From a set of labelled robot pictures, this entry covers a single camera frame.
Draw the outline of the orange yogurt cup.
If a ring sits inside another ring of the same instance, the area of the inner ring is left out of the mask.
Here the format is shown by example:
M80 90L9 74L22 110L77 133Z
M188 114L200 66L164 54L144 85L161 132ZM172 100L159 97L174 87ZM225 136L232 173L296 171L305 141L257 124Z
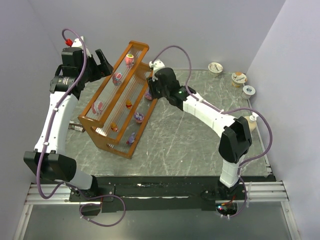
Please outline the orange yogurt cup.
M248 80L247 76L243 72L234 72L231 75L232 85L236 88L243 86Z

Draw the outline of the pink egg toy white frill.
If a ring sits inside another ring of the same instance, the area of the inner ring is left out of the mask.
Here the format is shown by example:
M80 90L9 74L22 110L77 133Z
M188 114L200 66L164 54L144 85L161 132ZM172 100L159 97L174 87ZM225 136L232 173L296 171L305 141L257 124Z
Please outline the pink egg toy white frill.
M94 115L100 115L103 111L103 102L100 100L95 101L91 105L91 110Z

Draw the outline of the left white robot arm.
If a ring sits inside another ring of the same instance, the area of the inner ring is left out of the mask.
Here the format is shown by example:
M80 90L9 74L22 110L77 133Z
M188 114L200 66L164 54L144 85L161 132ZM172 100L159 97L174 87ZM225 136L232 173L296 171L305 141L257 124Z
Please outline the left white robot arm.
M33 151L26 151L23 156L36 176L38 188L41 180L48 180L76 188L87 198L99 194L97 178L81 171L76 160L66 156L65 151L71 115L81 91L86 83L110 76L114 70L101 49L95 53L100 64L80 47L62 50L62 63L50 81L50 103L42 133Z

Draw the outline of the pink pot toy green top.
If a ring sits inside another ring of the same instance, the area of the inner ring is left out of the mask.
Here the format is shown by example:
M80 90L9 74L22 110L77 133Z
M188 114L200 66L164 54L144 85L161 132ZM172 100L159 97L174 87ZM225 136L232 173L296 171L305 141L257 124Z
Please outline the pink pot toy green top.
M128 53L125 56L124 61L125 61L126 67L129 69L134 65L135 56L133 54L131 54L131 53Z

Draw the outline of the brown chocolate bar wrapper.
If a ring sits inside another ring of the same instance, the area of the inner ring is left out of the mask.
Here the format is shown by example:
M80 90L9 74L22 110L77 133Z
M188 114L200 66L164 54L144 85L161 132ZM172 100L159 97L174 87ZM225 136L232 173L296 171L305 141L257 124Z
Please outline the brown chocolate bar wrapper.
M75 130L81 133L85 132L83 125L80 122L70 121L68 124L68 129Z

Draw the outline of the orange wooden tiered shelf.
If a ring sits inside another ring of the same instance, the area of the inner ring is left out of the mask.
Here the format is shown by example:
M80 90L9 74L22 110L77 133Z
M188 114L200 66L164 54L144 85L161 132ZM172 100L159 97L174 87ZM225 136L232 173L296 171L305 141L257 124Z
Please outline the orange wooden tiered shelf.
M97 89L78 120L90 136L95 146L112 154L131 159L138 142L145 130L157 100L147 100L144 95L148 90L148 77L152 76L149 65L143 58L149 50L146 43L130 41L122 55L113 67L113 73L107 76ZM134 65L127 68L125 56L134 55ZM122 73L122 83L115 86L112 82L114 73ZM130 100L132 108L126 108L126 100ZM102 113L95 115L91 106L96 101L103 102ZM144 115L142 123L137 123L133 117L135 112ZM118 132L110 128L117 124ZM135 133L135 141L129 146L128 137Z

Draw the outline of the small purple bunny toy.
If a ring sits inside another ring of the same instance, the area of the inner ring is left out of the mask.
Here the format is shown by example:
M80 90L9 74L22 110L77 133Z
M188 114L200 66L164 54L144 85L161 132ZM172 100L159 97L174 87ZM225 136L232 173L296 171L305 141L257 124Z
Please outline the small purple bunny toy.
M136 139L136 133L133 132L127 139L126 141L126 144L131 146L134 142L135 142L135 139Z

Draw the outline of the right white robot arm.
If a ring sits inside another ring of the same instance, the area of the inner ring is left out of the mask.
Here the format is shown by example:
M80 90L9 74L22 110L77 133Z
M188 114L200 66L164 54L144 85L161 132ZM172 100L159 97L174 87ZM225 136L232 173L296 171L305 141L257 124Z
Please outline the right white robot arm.
M238 169L252 145L249 123L244 117L223 114L209 106L193 88L180 85L172 68L152 66L147 79L153 99L166 98L183 112L193 115L220 138L218 152L223 159L219 181L231 189L239 183Z

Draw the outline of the beige soap pump bottle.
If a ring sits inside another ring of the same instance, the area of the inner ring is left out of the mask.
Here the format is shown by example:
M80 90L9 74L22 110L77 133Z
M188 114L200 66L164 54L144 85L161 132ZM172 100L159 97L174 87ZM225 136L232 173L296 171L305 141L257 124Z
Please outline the beige soap pump bottle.
M249 130L252 133L257 128L258 115L255 112L253 112L251 115L245 116L244 118L247 120Z

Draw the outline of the pink ball purple bunny toy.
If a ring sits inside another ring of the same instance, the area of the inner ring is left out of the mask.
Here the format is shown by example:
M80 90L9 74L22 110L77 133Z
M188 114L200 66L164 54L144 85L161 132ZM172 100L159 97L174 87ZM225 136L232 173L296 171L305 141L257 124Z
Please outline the pink ball purple bunny toy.
M142 113L135 112L133 114L133 118L138 124L141 124L143 122L145 116Z

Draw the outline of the white yogurt cup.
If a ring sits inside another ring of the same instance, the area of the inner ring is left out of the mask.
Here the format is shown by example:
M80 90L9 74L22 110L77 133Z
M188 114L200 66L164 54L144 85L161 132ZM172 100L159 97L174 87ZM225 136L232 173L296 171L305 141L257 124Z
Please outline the white yogurt cup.
M223 72L224 68L218 62L211 62L208 64L208 70L213 77L217 77Z

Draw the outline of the pink egg toy blue spots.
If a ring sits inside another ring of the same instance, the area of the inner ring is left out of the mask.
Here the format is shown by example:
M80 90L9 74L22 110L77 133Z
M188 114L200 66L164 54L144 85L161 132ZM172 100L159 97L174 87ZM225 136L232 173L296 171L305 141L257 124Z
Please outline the pink egg toy blue spots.
M115 85L115 86L119 86L122 84L122 73L121 72L116 72L112 75L112 83Z

